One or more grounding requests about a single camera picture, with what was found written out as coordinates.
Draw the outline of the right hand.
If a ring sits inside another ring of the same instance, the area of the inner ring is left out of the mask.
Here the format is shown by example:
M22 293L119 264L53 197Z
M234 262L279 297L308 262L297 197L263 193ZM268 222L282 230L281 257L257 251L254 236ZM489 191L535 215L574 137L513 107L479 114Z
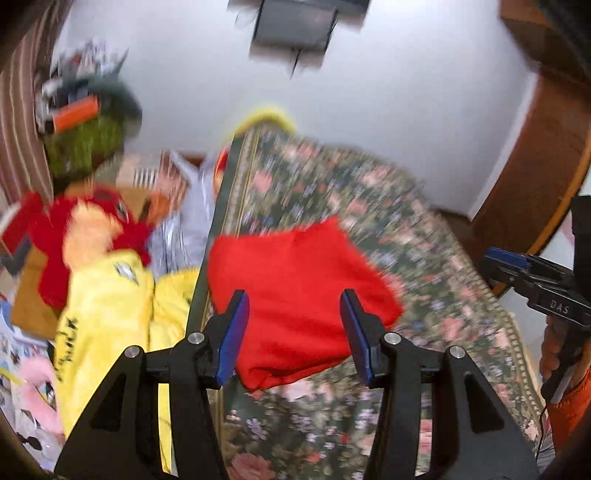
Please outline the right hand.
M548 379L560 366L558 355L562 349L564 338L559 333L560 320L551 316L546 317L546 328L541 346L541 359L539 363L540 374L543 379ZM590 340L587 340L582 351L581 359L575 367L568 391L576 388L587 375L590 368Z

